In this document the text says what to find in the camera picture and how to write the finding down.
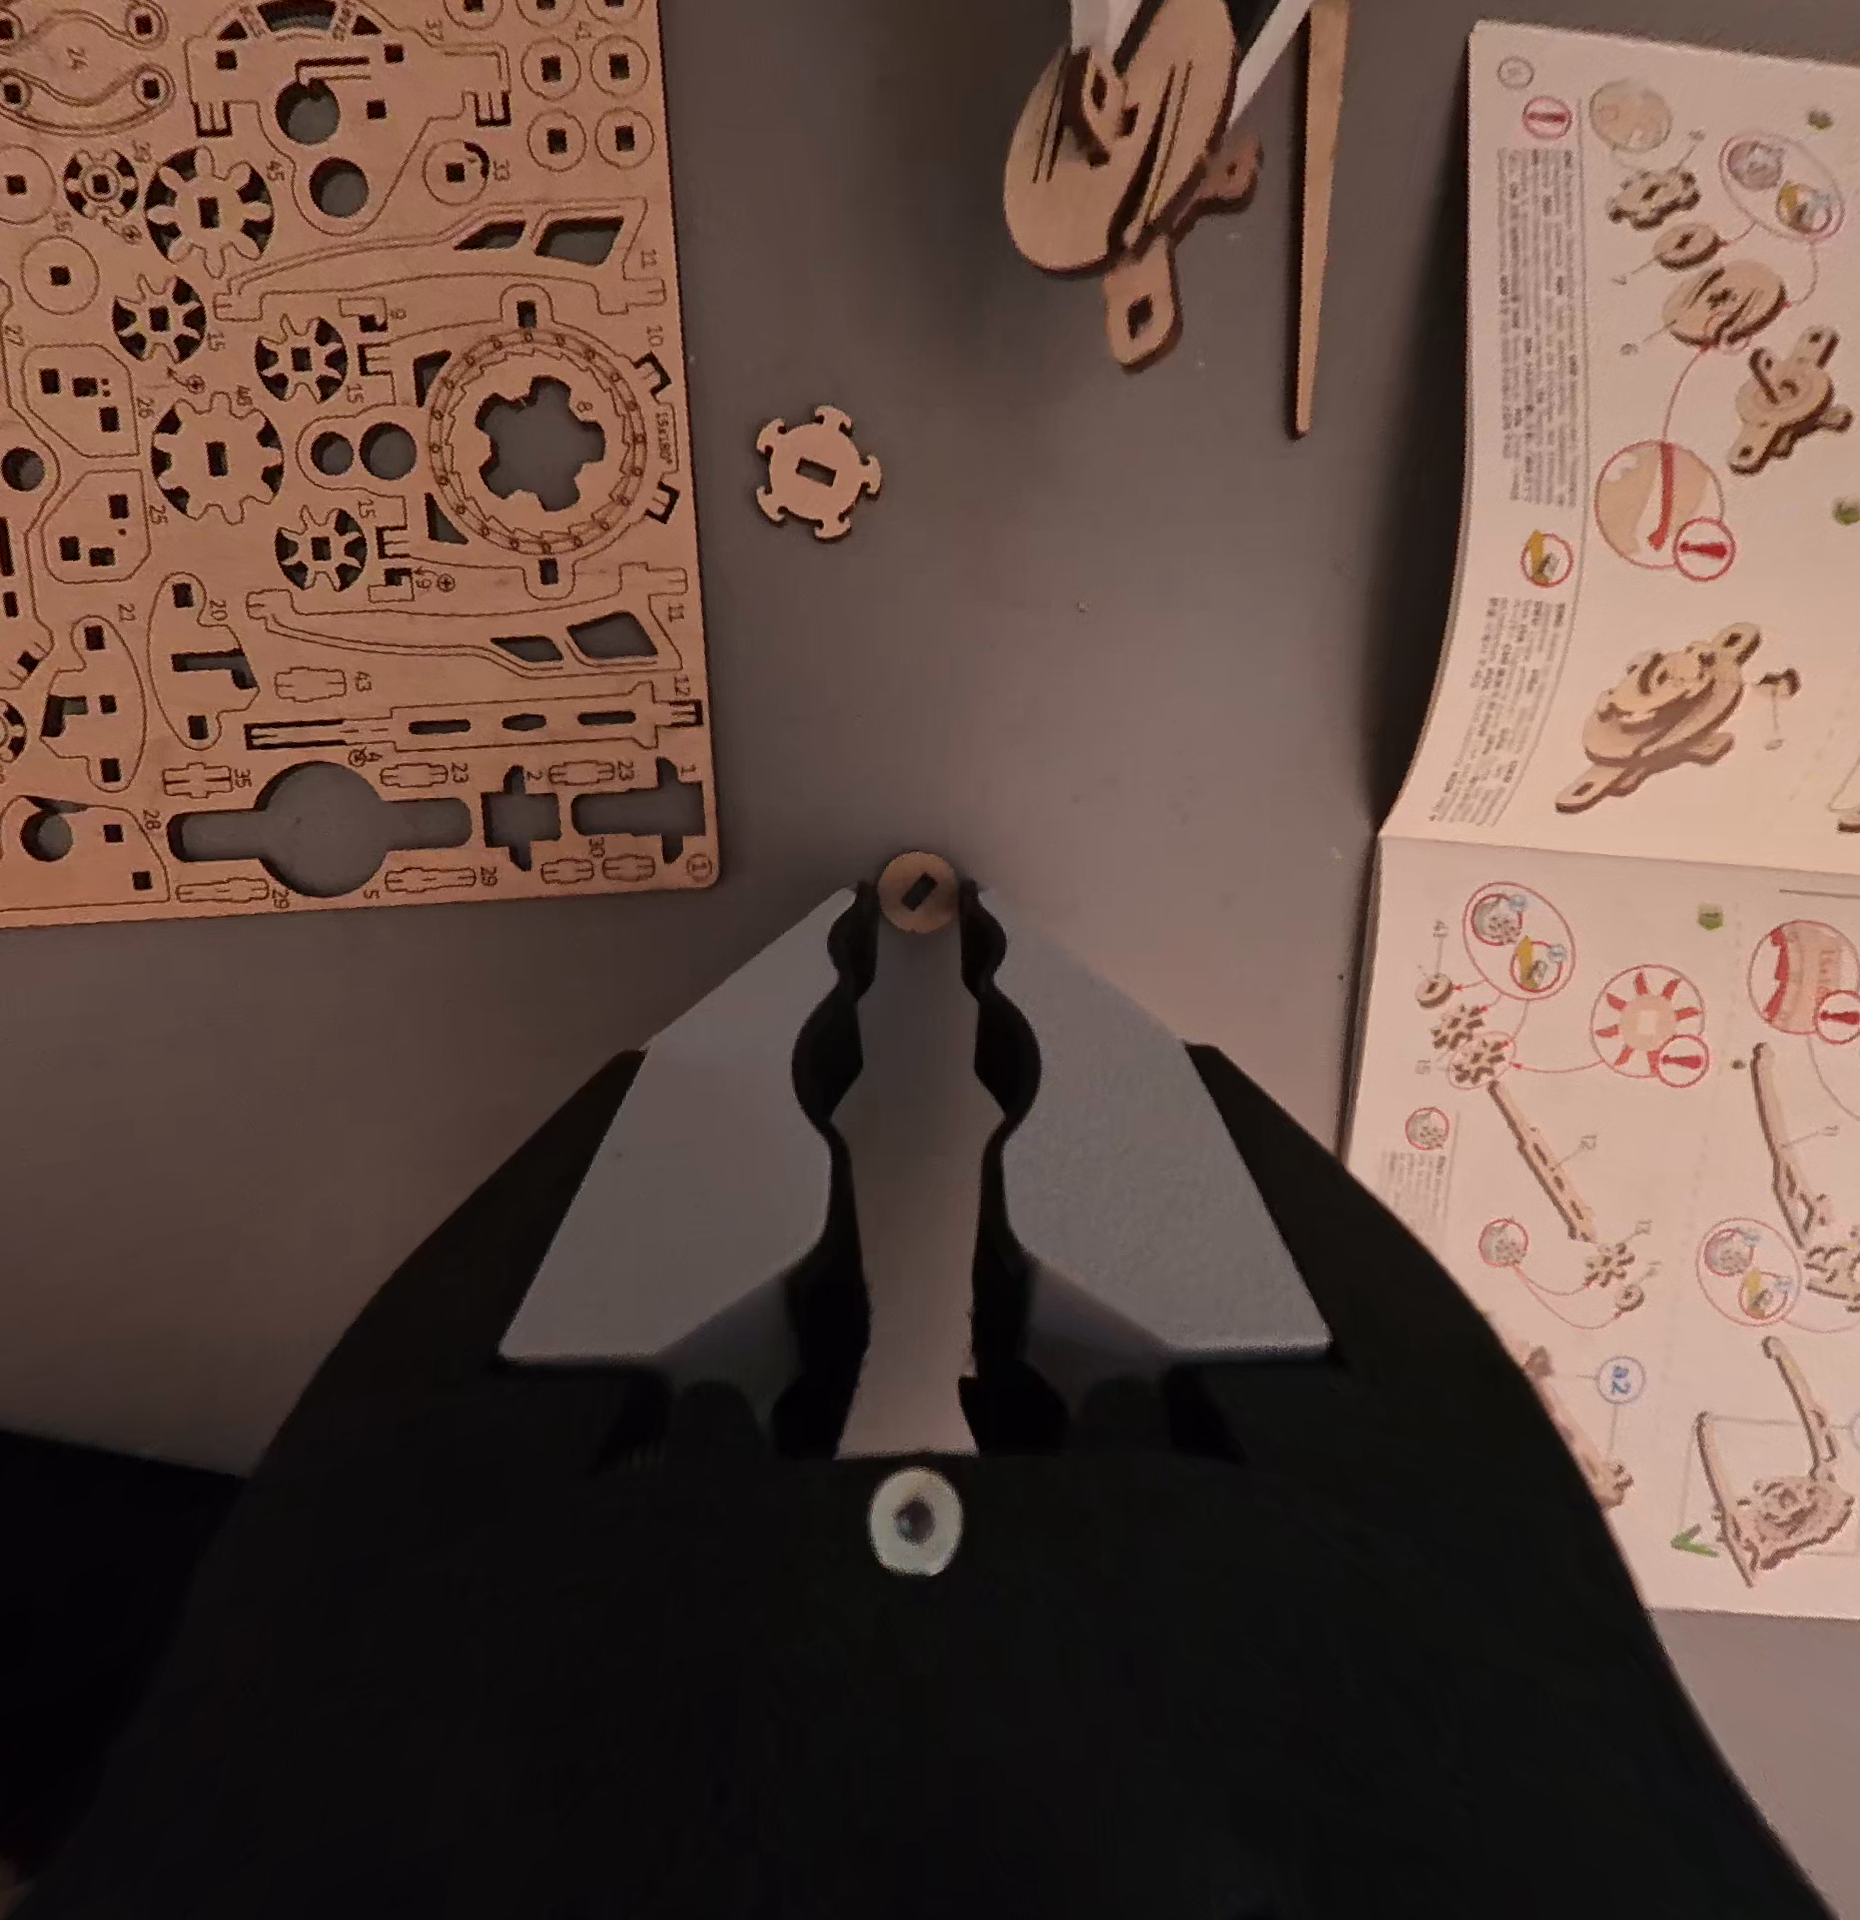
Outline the thin wooden stick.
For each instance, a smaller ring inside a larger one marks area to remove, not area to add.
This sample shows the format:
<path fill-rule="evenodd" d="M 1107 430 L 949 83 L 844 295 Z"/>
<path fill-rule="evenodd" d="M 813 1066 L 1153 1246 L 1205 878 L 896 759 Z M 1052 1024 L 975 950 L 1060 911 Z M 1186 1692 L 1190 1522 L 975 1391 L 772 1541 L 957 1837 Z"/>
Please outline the thin wooden stick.
<path fill-rule="evenodd" d="M 1303 93 L 1298 301 L 1292 433 L 1306 438 L 1316 409 L 1338 140 L 1349 61 L 1349 2 L 1306 13 Z"/>

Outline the laser-cut wooden parts sheet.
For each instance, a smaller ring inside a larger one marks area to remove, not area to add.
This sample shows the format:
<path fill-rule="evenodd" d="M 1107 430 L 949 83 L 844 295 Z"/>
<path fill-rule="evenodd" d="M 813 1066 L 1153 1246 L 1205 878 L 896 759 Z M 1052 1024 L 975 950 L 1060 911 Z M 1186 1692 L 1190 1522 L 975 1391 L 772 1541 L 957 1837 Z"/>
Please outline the laser-cut wooden parts sheet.
<path fill-rule="evenodd" d="M 0 2 L 0 930 L 692 892 L 651 5 Z"/>

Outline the wooden model assembly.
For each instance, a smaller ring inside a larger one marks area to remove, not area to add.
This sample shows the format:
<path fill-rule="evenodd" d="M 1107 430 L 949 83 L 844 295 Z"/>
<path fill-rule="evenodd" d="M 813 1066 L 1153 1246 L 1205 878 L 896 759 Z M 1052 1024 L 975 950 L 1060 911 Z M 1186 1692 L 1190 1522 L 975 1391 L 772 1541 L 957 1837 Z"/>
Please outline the wooden model assembly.
<path fill-rule="evenodd" d="M 1254 198 L 1262 149 L 1229 130 L 1234 92 L 1201 74 L 1220 2 L 1162 2 L 1125 76 L 1060 52 L 1032 87 L 1003 166 L 1014 252 L 1093 276 L 1112 359 L 1139 373 L 1180 334 L 1177 250 L 1205 214 Z"/>

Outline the small wooden gear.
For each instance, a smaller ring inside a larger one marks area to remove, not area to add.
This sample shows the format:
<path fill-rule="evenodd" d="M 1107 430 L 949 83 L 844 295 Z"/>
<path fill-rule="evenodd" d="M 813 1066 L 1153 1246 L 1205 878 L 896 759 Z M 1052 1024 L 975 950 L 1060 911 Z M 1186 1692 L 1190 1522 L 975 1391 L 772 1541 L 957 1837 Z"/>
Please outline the small wooden gear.
<path fill-rule="evenodd" d="M 880 461 L 859 449 L 854 421 L 832 404 L 795 425 L 765 422 L 755 452 L 767 462 L 755 493 L 760 514 L 773 525 L 795 519 L 822 543 L 846 537 L 856 505 L 876 498 L 885 480 Z"/>

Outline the illustrated instruction booklet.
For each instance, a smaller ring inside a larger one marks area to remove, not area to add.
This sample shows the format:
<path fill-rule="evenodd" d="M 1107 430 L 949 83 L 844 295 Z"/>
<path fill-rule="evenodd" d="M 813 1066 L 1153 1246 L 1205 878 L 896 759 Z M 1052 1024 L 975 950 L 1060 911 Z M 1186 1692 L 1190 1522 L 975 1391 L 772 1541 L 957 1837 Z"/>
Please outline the illustrated instruction booklet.
<path fill-rule="evenodd" d="M 1641 1599 L 1860 1620 L 1860 67 L 1480 23 L 1349 1171 Z"/>

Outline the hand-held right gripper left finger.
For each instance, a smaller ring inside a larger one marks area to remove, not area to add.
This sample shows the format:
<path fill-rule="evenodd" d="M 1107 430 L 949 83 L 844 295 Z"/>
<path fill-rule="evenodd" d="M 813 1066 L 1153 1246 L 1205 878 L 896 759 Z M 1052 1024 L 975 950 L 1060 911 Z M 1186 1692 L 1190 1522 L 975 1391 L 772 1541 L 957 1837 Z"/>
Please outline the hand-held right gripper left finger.
<path fill-rule="evenodd" d="M 778 1452 L 839 1452 L 868 1294 L 834 1118 L 877 920 L 868 884 L 828 897 L 655 1034 L 501 1358 L 725 1386 Z"/>

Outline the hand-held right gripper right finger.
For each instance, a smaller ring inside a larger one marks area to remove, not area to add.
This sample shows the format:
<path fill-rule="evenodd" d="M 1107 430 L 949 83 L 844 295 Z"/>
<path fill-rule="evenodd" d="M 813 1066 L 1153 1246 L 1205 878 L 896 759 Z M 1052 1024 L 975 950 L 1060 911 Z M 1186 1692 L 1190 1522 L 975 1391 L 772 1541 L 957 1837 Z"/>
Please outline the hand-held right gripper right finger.
<path fill-rule="evenodd" d="M 1096 1397 L 1178 1403 L 1202 1369 L 1314 1362 L 1332 1333 L 1188 1045 L 959 892 L 980 1169 L 965 1420 L 981 1456 L 1063 1452 Z"/>

